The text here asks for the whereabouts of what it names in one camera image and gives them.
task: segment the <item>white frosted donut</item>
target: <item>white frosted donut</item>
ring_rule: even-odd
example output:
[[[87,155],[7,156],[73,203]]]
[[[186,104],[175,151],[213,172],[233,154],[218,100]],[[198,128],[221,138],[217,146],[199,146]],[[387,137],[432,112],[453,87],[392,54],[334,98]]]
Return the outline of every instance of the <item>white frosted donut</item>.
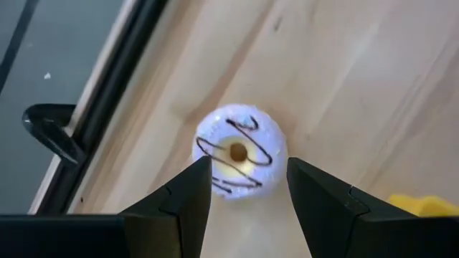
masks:
[[[264,195],[285,177],[285,136],[255,106],[231,104],[198,125],[193,160],[212,157],[212,190],[227,199]]]

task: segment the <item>black handle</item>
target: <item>black handle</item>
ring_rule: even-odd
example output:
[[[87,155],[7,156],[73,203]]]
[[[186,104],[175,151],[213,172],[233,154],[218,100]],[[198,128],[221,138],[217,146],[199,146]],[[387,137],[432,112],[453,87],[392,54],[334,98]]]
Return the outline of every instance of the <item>black handle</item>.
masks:
[[[75,105],[36,104],[22,115],[27,131],[71,167],[85,160],[81,148],[63,129],[70,122],[74,109]]]

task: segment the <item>gray floor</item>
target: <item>gray floor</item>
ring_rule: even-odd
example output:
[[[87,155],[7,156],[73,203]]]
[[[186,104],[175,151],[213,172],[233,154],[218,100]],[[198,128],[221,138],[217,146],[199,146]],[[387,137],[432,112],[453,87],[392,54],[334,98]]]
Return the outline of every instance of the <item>gray floor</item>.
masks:
[[[122,0],[40,0],[0,92],[0,213],[27,212],[52,153],[21,124],[36,103],[76,103]],[[25,0],[0,0],[0,58]]]

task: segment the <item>chocolate drizzle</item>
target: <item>chocolate drizzle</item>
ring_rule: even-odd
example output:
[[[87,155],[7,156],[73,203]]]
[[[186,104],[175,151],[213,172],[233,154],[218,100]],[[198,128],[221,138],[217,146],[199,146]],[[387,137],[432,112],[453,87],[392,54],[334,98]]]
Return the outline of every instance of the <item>chocolate drizzle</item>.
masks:
[[[247,160],[249,162],[253,163],[256,166],[270,166],[273,163],[273,158],[271,157],[271,155],[259,143],[257,143],[255,140],[253,140],[253,138],[250,137],[250,135],[248,135],[244,131],[244,130],[247,130],[249,132],[252,132],[252,131],[258,130],[259,125],[258,125],[258,122],[256,121],[256,119],[254,119],[254,117],[252,117],[252,116],[250,116],[250,119],[253,122],[253,126],[243,125],[243,124],[238,123],[236,121],[233,121],[231,119],[226,119],[226,123],[228,125],[231,125],[236,130],[240,131],[241,134],[243,134],[247,139],[249,139],[253,144],[255,144],[257,146],[257,148],[259,148],[260,151],[267,158],[266,162],[259,162],[259,161],[253,161],[253,160],[251,160],[250,158],[247,157]],[[222,189],[223,191],[226,191],[229,194],[232,194],[232,190],[230,188],[222,186],[221,184],[226,184],[228,186],[234,186],[234,187],[245,187],[245,188],[257,188],[257,187],[261,187],[262,186],[262,183],[259,182],[257,179],[247,175],[246,173],[244,173],[240,169],[238,169],[235,166],[233,166],[232,164],[222,160],[221,158],[218,158],[218,157],[213,156],[212,154],[210,154],[205,148],[202,147],[201,142],[204,142],[204,143],[206,143],[206,144],[208,144],[208,145],[210,145],[210,146],[212,146],[214,148],[217,148],[217,149],[223,150],[223,151],[226,150],[226,148],[224,148],[222,146],[219,146],[217,144],[213,144],[213,143],[209,142],[208,140],[206,140],[206,139],[204,139],[202,137],[197,137],[196,138],[196,144],[198,145],[198,147],[201,149],[202,152],[204,152],[206,155],[210,156],[213,160],[218,161],[220,163],[223,163],[226,166],[229,166],[230,168],[235,169],[241,176],[244,176],[248,181],[250,181],[250,183],[238,183],[238,182],[233,182],[233,181],[228,181],[228,180],[220,180],[220,179],[218,179],[218,178],[213,176],[212,177],[212,180],[213,180],[212,184],[214,186],[216,186],[217,188]]]

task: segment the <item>wooden table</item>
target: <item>wooden table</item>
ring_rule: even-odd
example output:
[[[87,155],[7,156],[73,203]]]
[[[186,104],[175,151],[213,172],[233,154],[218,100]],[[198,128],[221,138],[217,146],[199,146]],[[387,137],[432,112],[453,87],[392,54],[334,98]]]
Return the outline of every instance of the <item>wooden table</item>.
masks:
[[[269,113],[290,156],[381,199],[459,204],[458,18],[456,0],[172,1],[74,212],[157,189],[190,164],[199,121],[232,102]],[[264,199],[213,196],[202,257],[307,256],[286,182]]]

